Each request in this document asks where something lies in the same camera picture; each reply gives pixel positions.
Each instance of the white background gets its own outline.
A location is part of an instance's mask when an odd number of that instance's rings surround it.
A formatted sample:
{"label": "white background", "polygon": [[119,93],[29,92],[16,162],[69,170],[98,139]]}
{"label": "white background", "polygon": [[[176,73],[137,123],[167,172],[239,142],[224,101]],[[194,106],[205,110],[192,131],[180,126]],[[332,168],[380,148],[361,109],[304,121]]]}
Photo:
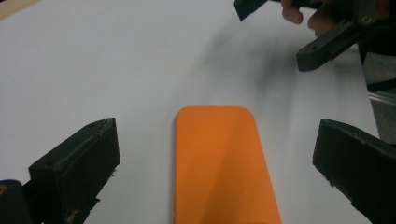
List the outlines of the white background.
{"label": "white background", "polygon": [[369,223],[312,165],[322,118],[377,135],[359,55],[299,73],[313,39],[272,2],[240,22],[232,0],[42,0],[0,21],[0,179],[114,117],[121,165],[86,223],[172,223],[177,111],[240,105],[284,224]]}

